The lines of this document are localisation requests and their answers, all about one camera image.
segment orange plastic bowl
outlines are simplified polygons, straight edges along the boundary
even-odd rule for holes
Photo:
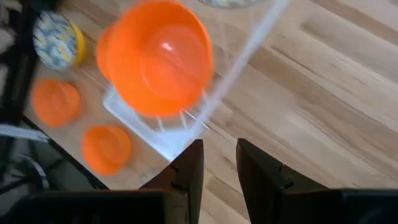
[[[107,52],[108,52],[108,42],[109,38],[111,37],[112,33],[112,27],[108,28],[105,30],[103,33],[102,37],[97,43],[96,47],[96,59],[97,59],[97,65],[99,67],[99,70],[101,73],[107,78],[109,81],[111,80],[111,77],[109,76],[108,72],[108,64],[106,63],[107,61]]]
[[[81,99],[77,89],[70,83],[48,78],[35,84],[32,107],[47,126],[61,128],[79,117]]]
[[[134,6],[113,27],[108,72],[122,99],[146,116],[172,116],[192,106],[213,74],[210,38],[181,4]]]
[[[116,126],[90,128],[83,138],[82,149],[87,164],[102,175],[117,173],[131,157],[130,138]]]

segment wood grain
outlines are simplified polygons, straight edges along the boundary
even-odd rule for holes
[[[94,52],[103,31],[135,2],[64,1],[59,12],[83,31],[88,58],[65,73],[43,65],[36,72],[37,78],[70,81],[82,95],[83,116],[65,128],[46,127],[29,105],[25,114],[83,165],[85,130],[108,123],[122,126],[101,103],[108,81]],[[183,2],[213,41],[217,82],[269,1],[235,11]],[[247,138],[328,187],[398,187],[397,5],[395,0],[293,1],[202,135],[201,223],[249,223],[236,170],[236,138]],[[220,31],[229,37],[227,44]],[[167,165],[133,133],[131,138],[129,165],[114,177],[96,174],[112,189],[135,189]]]

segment wooden countertop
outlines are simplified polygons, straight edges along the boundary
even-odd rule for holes
[[[188,1],[215,43],[216,9]],[[25,115],[83,165],[83,133],[119,123],[102,105],[108,81],[99,72],[95,43],[131,0],[65,0],[60,13],[84,33],[88,58],[57,73],[40,65],[37,77],[73,82],[83,116],[50,129],[28,105]],[[267,2],[226,12],[234,55]],[[329,187],[398,187],[398,1],[293,0],[249,61],[203,135],[205,181],[202,223],[249,223],[236,172],[236,138],[247,138],[288,166]],[[216,72],[225,64],[218,60]],[[111,189],[135,189],[167,165],[133,133],[134,156],[114,177],[96,175]]]

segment small orange bowl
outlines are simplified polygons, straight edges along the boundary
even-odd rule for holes
[[[205,27],[172,1],[140,3],[122,16],[106,58],[122,99],[146,116],[173,116],[193,106],[213,75]]]
[[[46,78],[35,84],[32,107],[47,126],[61,128],[80,116],[81,99],[77,89],[70,83]]]
[[[82,150],[87,164],[102,175],[117,173],[132,151],[128,134],[116,126],[91,127],[84,135]]]

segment black object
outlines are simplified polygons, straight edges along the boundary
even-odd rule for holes
[[[43,192],[15,204],[4,223],[191,223],[199,221],[203,141],[194,141],[139,190]]]
[[[252,224],[398,223],[398,190],[331,190],[245,139],[236,160]]]

